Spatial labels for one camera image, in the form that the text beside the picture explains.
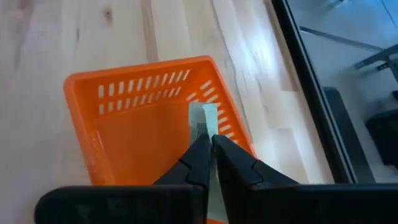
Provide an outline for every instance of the orange plastic basket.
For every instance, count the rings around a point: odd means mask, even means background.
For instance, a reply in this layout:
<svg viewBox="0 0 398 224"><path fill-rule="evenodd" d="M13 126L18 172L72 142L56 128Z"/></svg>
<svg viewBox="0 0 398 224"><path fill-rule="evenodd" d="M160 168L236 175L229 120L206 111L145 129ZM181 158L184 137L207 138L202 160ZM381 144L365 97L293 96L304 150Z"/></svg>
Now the orange plastic basket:
<svg viewBox="0 0 398 224"><path fill-rule="evenodd" d="M210 57L77 73L64 90L95 185L147 185L189 147L188 104L217 103L219 133L254 155Z"/></svg>

